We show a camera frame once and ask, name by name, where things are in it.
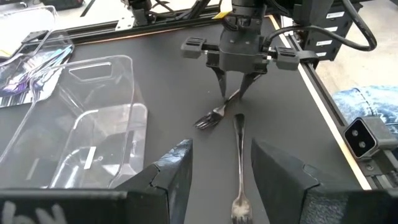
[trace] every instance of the black robot fixture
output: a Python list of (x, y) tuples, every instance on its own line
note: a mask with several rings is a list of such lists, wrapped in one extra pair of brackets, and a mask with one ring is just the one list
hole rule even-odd
[[(276, 61), (279, 69), (296, 70), (300, 62), (318, 63), (314, 52), (301, 51), (285, 47), (270, 48), (273, 38), (292, 30), (312, 30), (321, 32), (349, 47), (371, 51), (377, 42), (367, 25), (359, 17), (349, 0), (342, 0), (347, 13), (359, 27), (369, 42), (369, 46), (358, 45), (326, 29), (313, 26), (323, 19), (333, 0), (232, 0), (232, 10), (222, 17), (224, 29), (218, 44), (209, 44), (206, 39), (190, 37), (182, 45), (182, 55), (186, 58), (198, 58), (206, 54), (206, 66), (215, 73), (220, 85), (221, 95), (225, 96), (226, 72), (244, 73), (240, 87), (240, 97), (261, 75), (267, 73), (267, 64)], [(297, 26), (276, 30), (268, 36), (261, 34), (261, 24), (267, 6), (277, 9), (283, 16), (291, 17)]]

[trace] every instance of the blue jeans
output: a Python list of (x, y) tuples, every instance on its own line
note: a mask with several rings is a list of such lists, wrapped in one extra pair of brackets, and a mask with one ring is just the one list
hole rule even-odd
[(333, 99), (350, 124), (359, 116), (379, 116), (398, 138), (398, 86), (367, 86), (340, 91)]

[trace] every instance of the silver fork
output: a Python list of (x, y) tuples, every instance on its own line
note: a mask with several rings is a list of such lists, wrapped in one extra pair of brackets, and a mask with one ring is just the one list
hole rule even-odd
[(236, 144), (238, 145), (239, 159), (239, 194), (232, 203), (232, 224), (252, 224), (252, 213), (249, 199), (244, 194), (243, 187), (243, 141), (244, 141), (244, 115), (234, 117)]
[(195, 122), (193, 126), (197, 129), (204, 130), (206, 128), (217, 125), (224, 118), (225, 108), (229, 105), (230, 102), (232, 102), (239, 96), (239, 92), (240, 89), (236, 90), (226, 101), (224, 101), (224, 104), (214, 108), (208, 114), (204, 115), (197, 122)]

